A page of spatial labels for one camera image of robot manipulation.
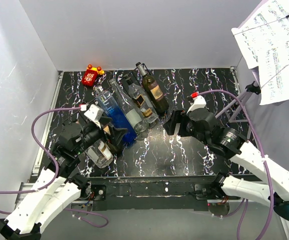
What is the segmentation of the blue square glass bottle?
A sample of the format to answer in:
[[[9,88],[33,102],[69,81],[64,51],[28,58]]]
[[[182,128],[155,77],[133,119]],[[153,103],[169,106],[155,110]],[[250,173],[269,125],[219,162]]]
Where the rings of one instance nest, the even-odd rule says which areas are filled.
[[[94,90],[98,104],[104,110],[106,115],[112,118],[113,125],[116,128],[127,129],[127,133],[122,138],[123,141],[127,144],[132,144],[137,138],[137,134],[123,111],[120,109],[113,95],[108,90],[104,90],[101,85],[97,85]]]

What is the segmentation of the round clear liquor bottle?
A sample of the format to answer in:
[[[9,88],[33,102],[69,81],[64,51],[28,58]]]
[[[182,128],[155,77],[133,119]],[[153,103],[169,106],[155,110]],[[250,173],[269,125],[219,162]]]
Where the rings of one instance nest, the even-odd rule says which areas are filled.
[[[100,139],[90,146],[85,152],[100,169],[109,166],[114,158],[108,145]]]

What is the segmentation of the clear tall glass bottle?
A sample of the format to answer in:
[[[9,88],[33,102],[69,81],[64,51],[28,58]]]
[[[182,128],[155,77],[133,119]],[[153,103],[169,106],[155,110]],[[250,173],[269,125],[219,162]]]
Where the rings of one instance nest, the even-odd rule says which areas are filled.
[[[137,134],[145,132],[149,125],[140,115],[140,110],[136,108],[133,100],[123,91],[115,79],[109,80],[109,84],[116,94],[116,100],[120,108],[135,132]]]

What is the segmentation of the dark green wine bottle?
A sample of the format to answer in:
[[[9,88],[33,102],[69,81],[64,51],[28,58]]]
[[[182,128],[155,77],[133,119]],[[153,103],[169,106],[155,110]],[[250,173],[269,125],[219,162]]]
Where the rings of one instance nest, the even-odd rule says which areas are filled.
[[[143,67],[142,63],[137,62],[135,66],[142,76],[142,86],[154,104],[156,112],[158,114],[164,114],[169,109],[169,104],[158,82]]]

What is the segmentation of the dark wine bottle silver cap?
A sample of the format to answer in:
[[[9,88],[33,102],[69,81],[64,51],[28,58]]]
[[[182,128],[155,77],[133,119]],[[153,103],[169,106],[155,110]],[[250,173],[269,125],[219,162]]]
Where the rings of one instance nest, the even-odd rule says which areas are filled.
[[[105,133],[106,142],[113,154],[120,154],[122,147],[121,147],[121,140],[122,140],[122,133],[121,131],[116,128],[111,122],[103,126],[103,131]]]

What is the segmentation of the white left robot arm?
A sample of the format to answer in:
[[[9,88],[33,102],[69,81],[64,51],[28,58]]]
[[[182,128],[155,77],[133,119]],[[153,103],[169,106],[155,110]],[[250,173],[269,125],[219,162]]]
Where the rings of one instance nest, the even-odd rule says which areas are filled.
[[[6,240],[39,240],[48,224],[76,199],[86,200],[91,194],[89,180],[71,173],[80,163],[79,154],[101,142],[118,145],[128,132],[116,128],[111,118],[101,117],[84,127],[69,123],[62,128],[52,149],[57,166],[44,167],[32,189],[16,209],[6,218],[0,218],[0,234]]]

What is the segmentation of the clear bottle black gold label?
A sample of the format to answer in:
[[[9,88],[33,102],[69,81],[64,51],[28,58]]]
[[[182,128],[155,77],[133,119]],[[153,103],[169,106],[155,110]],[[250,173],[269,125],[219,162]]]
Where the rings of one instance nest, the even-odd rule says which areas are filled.
[[[141,111],[144,119],[151,125],[158,119],[158,114],[149,100],[144,89],[135,84],[131,77],[127,77],[125,79],[126,83],[128,84],[128,94],[135,102],[139,110]]]

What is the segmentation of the red toy block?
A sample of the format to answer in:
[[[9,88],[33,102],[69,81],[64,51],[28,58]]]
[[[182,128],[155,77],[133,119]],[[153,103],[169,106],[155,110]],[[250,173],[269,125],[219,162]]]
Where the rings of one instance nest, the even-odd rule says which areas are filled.
[[[93,87],[96,79],[99,76],[105,74],[105,71],[100,67],[93,67],[92,64],[89,64],[86,68],[86,71],[81,79],[81,82],[84,86]]]

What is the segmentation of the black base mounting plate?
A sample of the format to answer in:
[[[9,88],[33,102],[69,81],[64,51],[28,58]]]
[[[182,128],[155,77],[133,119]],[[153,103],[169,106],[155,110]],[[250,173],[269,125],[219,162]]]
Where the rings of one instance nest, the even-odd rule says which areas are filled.
[[[210,185],[215,176],[90,177],[96,193],[93,211],[180,210],[208,211],[210,203],[228,199]]]

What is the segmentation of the white sheet music pages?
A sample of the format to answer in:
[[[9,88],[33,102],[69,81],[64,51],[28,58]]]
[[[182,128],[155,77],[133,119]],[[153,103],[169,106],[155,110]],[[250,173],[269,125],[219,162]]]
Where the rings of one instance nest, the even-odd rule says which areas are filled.
[[[258,68],[260,104],[289,100],[289,0],[266,1],[231,32],[248,68]]]

